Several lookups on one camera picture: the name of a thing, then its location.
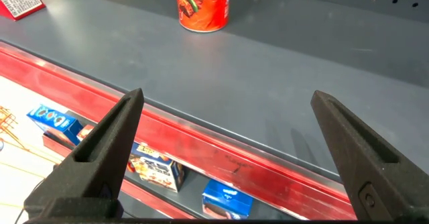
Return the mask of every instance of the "store shelf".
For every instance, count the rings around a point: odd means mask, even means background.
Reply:
[[[0,43],[0,59],[3,76],[95,121],[122,95],[7,44]],[[297,218],[355,218],[339,183],[150,105],[143,108],[135,141]],[[70,151],[56,144],[50,148],[63,155]],[[123,189],[171,217],[192,218],[173,206],[159,205],[159,198],[127,181]]]
[[[230,24],[203,35],[179,26],[175,0],[44,1],[19,22],[0,19],[1,39],[120,91],[142,87],[155,107],[339,180],[310,108],[326,91],[429,172],[423,21],[231,0]]]
[[[95,125],[95,123],[85,119],[82,116],[79,116],[73,112],[67,112],[68,115],[74,116],[79,120],[83,125]],[[144,189],[154,196],[158,197],[186,211],[187,213],[200,218],[200,219],[211,219],[209,215],[202,212],[202,193],[206,187],[210,178],[203,176],[189,168],[186,169],[185,180],[182,185],[182,188],[179,192],[174,192],[168,190],[162,186],[152,184],[148,181],[142,180],[137,173],[125,172],[125,180],[128,180],[130,183],[133,183],[135,186]],[[296,220],[295,218],[265,204],[259,200],[254,200],[252,204],[251,214],[249,219],[255,220]]]
[[[124,192],[119,193],[118,199],[121,201],[122,207],[125,210],[122,218],[168,218],[166,215],[148,207]]]

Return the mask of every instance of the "lower shelf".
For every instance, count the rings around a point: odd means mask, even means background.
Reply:
[[[124,209],[122,218],[169,218],[167,215],[164,215],[159,211],[141,203],[140,201],[134,199],[122,191],[119,193],[118,199],[121,201],[122,207]]]
[[[85,119],[82,116],[79,116],[71,111],[67,112],[68,115],[71,115],[77,118],[83,125],[95,125],[92,121]],[[59,143],[60,140],[56,139],[51,141],[53,144],[62,146],[65,148],[65,145]],[[211,219],[212,217],[202,212],[202,192],[207,185],[210,178],[199,174],[189,168],[186,169],[186,175],[184,183],[180,188],[179,192],[170,191],[162,186],[149,183],[148,181],[142,180],[137,173],[131,173],[126,171],[124,180],[128,182],[127,186],[133,185],[133,190],[139,189],[141,192],[147,193],[148,195],[153,196],[150,200],[141,199],[139,195],[134,195],[135,191],[128,191],[128,194],[122,193],[120,198],[121,203],[125,210],[136,209],[135,217],[144,217],[144,218],[166,218],[170,217],[168,213],[159,216],[157,213],[150,212],[150,210],[157,209],[156,207],[164,208],[177,208],[193,217],[199,219]],[[294,217],[281,212],[274,207],[271,207],[259,200],[254,200],[252,204],[252,210],[249,216],[249,219],[258,219],[258,220],[296,220]]]
[[[125,179],[195,217],[200,219],[212,218],[202,212],[202,192],[210,180],[210,178],[203,176],[202,174],[188,169],[185,181],[178,193],[170,191],[162,186],[141,180],[139,175],[136,173],[126,172]],[[295,220],[295,218],[258,200],[253,201],[249,219]]]

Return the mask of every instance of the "red box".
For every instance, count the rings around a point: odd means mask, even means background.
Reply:
[[[19,20],[44,7],[42,0],[0,0],[0,15]]]

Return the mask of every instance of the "gray metal shelf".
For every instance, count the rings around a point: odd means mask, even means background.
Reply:
[[[314,90],[326,91],[429,172],[424,18],[231,0],[225,29],[195,34],[178,24],[176,0],[44,2],[18,22],[1,18],[1,39],[111,86],[142,87],[156,107],[338,180],[310,108]]]
[[[179,192],[170,191],[162,186],[141,180],[137,173],[126,172],[125,177],[138,185],[140,188],[156,195],[182,210],[201,219],[211,219],[209,215],[202,212],[202,192],[210,178],[205,177],[193,170],[189,170],[182,188]],[[261,201],[253,200],[249,219],[255,220],[296,220],[295,218],[281,212]]]
[[[74,116],[83,125],[95,125],[92,121],[85,119],[71,111],[67,114]],[[144,189],[145,191],[155,195],[159,199],[178,207],[179,209],[200,219],[211,219],[209,215],[202,212],[202,193],[206,188],[210,178],[199,174],[193,170],[185,168],[186,175],[182,187],[179,192],[173,192],[162,186],[152,184],[146,180],[142,180],[138,173],[125,172],[125,179],[132,182],[134,185]],[[125,193],[120,193],[119,198],[126,213],[124,217],[132,215],[137,218],[166,218],[165,215],[157,210],[148,207],[142,202],[135,200],[133,197]],[[274,207],[271,207],[259,200],[254,199],[249,219],[255,220],[296,220],[294,217],[281,212]]]
[[[121,201],[122,207],[125,210],[122,218],[168,218],[159,211],[148,207],[122,191],[119,193],[118,199]]]

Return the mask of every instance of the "metal shelf lip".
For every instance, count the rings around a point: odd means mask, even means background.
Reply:
[[[98,89],[81,77],[75,79],[71,77],[74,73],[4,43],[0,44],[0,59],[0,75],[91,121],[98,122],[119,99],[112,90]],[[172,121],[167,113],[151,110],[154,108],[143,109],[136,141],[297,218],[355,218],[338,183],[260,150],[256,154],[244,144],[200,133],[186,121]],[[309,178],[311,174],[323,182]]]

